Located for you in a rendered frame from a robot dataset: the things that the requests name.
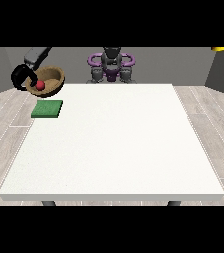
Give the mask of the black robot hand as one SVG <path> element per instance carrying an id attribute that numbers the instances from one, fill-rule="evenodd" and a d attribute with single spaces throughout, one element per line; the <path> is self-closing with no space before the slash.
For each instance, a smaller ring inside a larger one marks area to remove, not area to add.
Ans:
<path id="1" fill-rule="evenodd" d="M 35 75 L 35 73 L 31 69 L 29 69 L 25 64 L 18 65 L 11 74 L 13 86 L 20 91 L 27 90 L 27 88 L 23 86 L 23 82 L 27 78 L 31 79 L 32 87 L 34 87 L 38 82 L 38 78 Z"/>

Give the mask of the brown wooden bowl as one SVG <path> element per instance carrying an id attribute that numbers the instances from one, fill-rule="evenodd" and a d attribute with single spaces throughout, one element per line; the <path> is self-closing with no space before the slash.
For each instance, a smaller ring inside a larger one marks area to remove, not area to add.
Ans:
<path id="1" fill-rule="evenodd" d="M 64 85 L 65 74 L 60 67 L 46 66 L 35 71 L 39 81 L 43 81 L 45 88 L 39 91 L 36 87 L 31 86 L 31 79 L 27 78 L 25 86 L 27 90 L 37 97 L 51 97 L 57 94 Z"/>

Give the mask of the green square pad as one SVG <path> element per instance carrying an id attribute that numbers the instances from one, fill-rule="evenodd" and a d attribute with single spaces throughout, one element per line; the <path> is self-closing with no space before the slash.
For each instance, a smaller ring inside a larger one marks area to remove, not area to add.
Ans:
<path id="1" fill-rule="evenodd" d="M 59 116 L 62 100 L 38 100 L 34 106 L 32 118 L 57 118 Z"/>

